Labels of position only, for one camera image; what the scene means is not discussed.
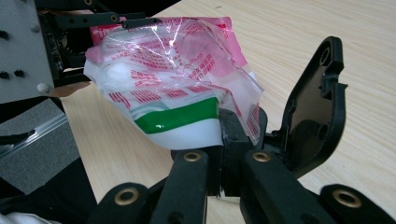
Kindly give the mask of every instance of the light wood surface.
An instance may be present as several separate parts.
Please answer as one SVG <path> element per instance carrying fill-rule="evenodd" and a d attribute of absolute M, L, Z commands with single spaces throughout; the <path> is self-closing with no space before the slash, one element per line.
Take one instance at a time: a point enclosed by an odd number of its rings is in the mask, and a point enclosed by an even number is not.
<path fill-rule="evenodd" d="M 267 132 L 277 130 L 289 94 L 320 42 L 343 41 L 347 120 L 335 153 L 300 178 L 314 192 L 340 183 L 396 218 L 396 2 L 182 0 L 161 17 L 231 17 L 259 83 Z M 94 85 L 63 98 L 98 201 L 114 186 L 150 187 L 168 175 L 169 151 L 157 147 L 106 102 Z M 238 200 L 210 199 L 208 223 L 243 223 Z"/>

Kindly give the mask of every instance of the clear plastic film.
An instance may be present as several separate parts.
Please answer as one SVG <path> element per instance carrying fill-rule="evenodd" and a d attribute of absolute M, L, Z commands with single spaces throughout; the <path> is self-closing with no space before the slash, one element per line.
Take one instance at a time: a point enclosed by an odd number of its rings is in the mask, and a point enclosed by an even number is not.
<path fill-rule="evenodd" d="M 222 145 L 219 108 L 258 142 L 262 88 L 230 18 L 161 18 L 132 30 L 92 27 L 84 74 L 154 143 L 169 149 Z"/>

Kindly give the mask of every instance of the screw hole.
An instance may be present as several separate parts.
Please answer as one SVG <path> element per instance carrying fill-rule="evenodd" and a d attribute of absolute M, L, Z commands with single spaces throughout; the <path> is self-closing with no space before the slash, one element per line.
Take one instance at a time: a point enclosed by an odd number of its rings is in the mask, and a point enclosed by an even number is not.
<path fill-rule="evenodd" d="M 358 196 L 356 196 L 355 194 L 349 191 L 343 189 L 337 189 L 332 193 L 332 196 L 337 202 L 347 207 L 351 207 L 351 208 L 361 207 L 361 200 L 358 198 Z"/>
<path fill-rule="evenodd" d="M 196 152 L 189 152 L 184 155 L 184 160 L 186 161 L 198 161 L 201 159 L 201 155 Z"/>
<path fill-rule="evenodd" d="M 112 16 L 110 17 L 110 19 L 111 19 L 112 21 L 116 21 L 116 20 L 117 20 L 117 17 L 116 17 L 116 15 L 112 15 Z"/>
<path fill-rule="evenodd" d="M 253 154 L 253 159 L 256 161 L 269 161 L 271 158 L 263 152 L 256 152 Z"/>
<path fill-rule="evenodd" d="M 9 79 L 9 74 L 8 74 L 8 72 L 4 72 L 4 71 L 0 72 L 0 78 L 2 78 L 2 79 Z"/>
<path fill-rule="evenodd" d="M 136 188 L 122 189 L 114 198 L 114 202 L 118 205 L 128 205 L 134 203 L 139 198 L 139 191 Z"/>
<path fill-rule="evenodd" d="M 330 62 L 330 48 L 326 48 L 320 57 L 320 65 L 327 66 L 329 62 Z"/>
<path fill-rule="evenodd" d="M 0 38 L 7 40 L 9 39 L 9 35 L 6 31 L 0 30 Z"/>

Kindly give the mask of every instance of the black plastic part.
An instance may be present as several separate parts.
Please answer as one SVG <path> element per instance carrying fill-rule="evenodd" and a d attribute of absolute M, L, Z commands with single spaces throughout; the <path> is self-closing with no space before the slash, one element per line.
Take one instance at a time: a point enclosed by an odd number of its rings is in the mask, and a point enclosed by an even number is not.
<path fill-rule="evenodd" d="M 120 17 L 114 12 L 103 12 L 96 14 L 56 16 L 56 24 L 61 29 L 77 29 L 98 25 L 117 24 Z"/>
<path fill-rule="evenodd" d="M 207 171 L 203 151 L 178 153 L 150 223 L 205 223 Z"/>
<path fill-rule="evenodd" d="M 87 223 L 142 223 L 149 219 L 146 207 L 149 190 L 140 184 L 125 183 L 111 189 L 92 211 Z"/>
<path fill-rule="evenodd" d="M 146 13 L 136 12 L 136 13 L 120 14 L 120 17 L 124 17 L 126 20 L 139 20 L 139 19 L 145 19 Z"/>
<path fill-rule="evenodd" d="M 165 186 L 166 179 L 163 179 L 156 183 L 155 185 L 151 186 L 148 189 L 148 198 L 147 198 L 147 209 L 150 212 L 150 216 L 147 219 L 141 220 L 141 223 L 149 223 L 149 219 L 151 218 L 152 212 L 155 210 L 157 206 L 158 200 L 160 200 L 161 194 L 163 193 L 163 186 Z"/>
<path fill-rule="evenodd" d="M 100 3 L 105 5 L 111 11 L 119 14 L 131 13 L 131 12 L 145 12 L 146 17 L 153 17 L 164 9 L 172 6 L 179 2 L 179 0 L 166 0 L 166 1 L 145 1 L 143 3 L 130 1 L 114 1 L 114 0 L 100 0 Z"/>
<path fill-rule="evenodd" d="M 362 193 L 344 185 L 324 187 L 318 201 L 337 223 L 396 223 Z"/>
<path fill-rule="evenodd" d="M 291 92 L 281 129 L 267 143 L 280 147 L 280 158 L 296 177 L 325 162 L 341 139 L 347 85 L 338 83 L 338 76 L 343 68 L 341 40 L 327 37 Z"/>
<path fill-rule="evenodd" d="M 73 55 L 68 58 L 69 66 L 72 68 L 84 67 L 87 58 L 84 54 Z"/>
<path fill-rule="evenodd" d="M 207 195 L 220 196 L 223 147 L 214 146 L 199 149 L 206 153 L 209 159 L 208 173 L 210 175 L 207 177 Z"/>
<path fill-rule="evenodd" d="M 57 41 L 57 35 L 60 31 L 56 28 L 53 15 L 47 13 L 45 15 L 38 15 L 38 18 L 44 45 L 46 47 L 47 58 L 49 60 L 49 70 L 52 74 L 52 79 L 56 80 L 59 78 L 59 74 L 64 70 L 63 58 L 65 58 L 59 51 L 60 45 Z"/>
<path fill-rule="evenodd" d="M 239 208 L 242 213 L 242 217 L 245 220 L 246 224 L 266 224 L 270 221 L 268 220 L 267 215 L 262 210 L 259 201 L 257 201 L 256 196 L 254 195 L 253 190 L 250 185 L 247 184 L 247 181 L 243 180 L 245 184 L 241 186 L 241 197 L 239 202 Z"/>
<path fill-rule="evenodd" d="M 252 149 L 262 149 L 267 116 L 260 108 L 259 123 L 261 129 L 260 141 L 253 146 L 245 134 L 238 117 L 231 111 L 220 113 L 220 124 L 223 131 L 223 158 L 221 169 L 221 187 L 226 196 L 240 196 L 240 163 L 245 153 Z"/>
<path fill-rule="evenodd" d="M 82 10 L 95 8 L 95 0 L 35 0 L 35 7 L 37 9 L 52 9 L 52 10 Z"/>
<path fill-rule="evenodd" d="M 335 223 L 276 156 L 247 152 L 243 175 L 270 223 Z"/>
<path fill-rule="evenodd" d="M 136 19 L 136 20 L 127 20 L 122 21 L 121 25 L 124 29 L 132 29 L 140 26 L 146 26 L 154 23 L 161 22 L 160 19 L 157 18 L 148 18 L 148 19 Z"/>

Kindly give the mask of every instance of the black bracket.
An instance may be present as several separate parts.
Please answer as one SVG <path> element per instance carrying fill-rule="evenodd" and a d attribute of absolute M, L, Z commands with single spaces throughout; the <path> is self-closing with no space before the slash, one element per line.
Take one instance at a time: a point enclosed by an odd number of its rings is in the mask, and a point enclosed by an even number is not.
<path fill-rule="evenodd" d="M 85 51 L 93 46 L 90 27 L 119 24 L 124 29 L 132 29 L 161 22 L 157 18 L 146 18 L 144 12 L 118 14 L 109 11 L 106 6 L 96 0 L 35 0 L 35 5 L 37 10 L 89 9 L 94 12 L 93 14 L 78 15 L 67 13 L 39 15 L 55 87 L 90 81 L 83 75 L 82 69 L 79 69 L 84 67 Z"/>
<path fill-rule="evenodd" d="M 152 188 L 126 183 L 112 189 L 88 223 L 205 223 L 208 167 L 203 151 L 183 151 Z"/>
<path fill-rule="evenodd" d="M 346 121 L 342 42 L 330 36 L 318 47 L 292 90 L 279 131 L 267 134 L 264 150 L 275 152 L 296 177 L 325 162 Z"/>

